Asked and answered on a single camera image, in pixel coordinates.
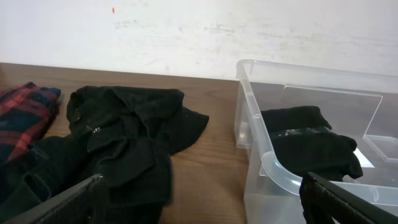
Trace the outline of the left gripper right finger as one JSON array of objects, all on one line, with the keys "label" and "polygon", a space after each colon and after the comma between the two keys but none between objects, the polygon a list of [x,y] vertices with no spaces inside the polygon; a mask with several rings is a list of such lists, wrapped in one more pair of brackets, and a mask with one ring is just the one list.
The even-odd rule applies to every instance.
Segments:
[{"label": "left gripper right finger", "polygon": [[303,176],[299,194],[307,224],[397,224],[397,216],[313,172]]}]

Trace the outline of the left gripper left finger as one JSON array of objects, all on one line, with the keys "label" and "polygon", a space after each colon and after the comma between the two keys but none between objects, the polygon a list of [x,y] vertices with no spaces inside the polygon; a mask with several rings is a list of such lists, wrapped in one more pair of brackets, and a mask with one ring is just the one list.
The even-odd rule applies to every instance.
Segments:
[{"label": "left gripper left finger", "polygon": [[108,195],[106,179],[101,174],[95,174],[4,223],[104,223]]}]

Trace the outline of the black taped garment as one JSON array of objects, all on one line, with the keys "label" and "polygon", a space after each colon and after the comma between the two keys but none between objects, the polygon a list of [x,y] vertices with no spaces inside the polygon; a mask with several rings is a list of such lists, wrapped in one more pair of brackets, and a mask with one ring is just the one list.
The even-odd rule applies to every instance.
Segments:
[{"label": "black taped garment", "polygon": [[313,172],[324,179],[341,182],[363,176],[354,154],[357,142],[332,131],[317,106],[298,106],[261,112],[280,164],[291,173]]}]

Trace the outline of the clear plastic storage bin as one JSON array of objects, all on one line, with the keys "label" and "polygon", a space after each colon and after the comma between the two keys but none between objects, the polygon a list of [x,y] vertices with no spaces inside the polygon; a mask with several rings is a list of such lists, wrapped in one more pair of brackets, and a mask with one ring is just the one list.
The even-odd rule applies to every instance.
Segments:
[{"label": "clear plastic storage bin", "polygon": [[248,223],[304,223],[301,178],[277,160],[261,112],[317,106],[336,134],[353,138],[374,168],[339,186],[397,213],[397,77],[258,60],[240,60],[236,145],[248,150]]}]

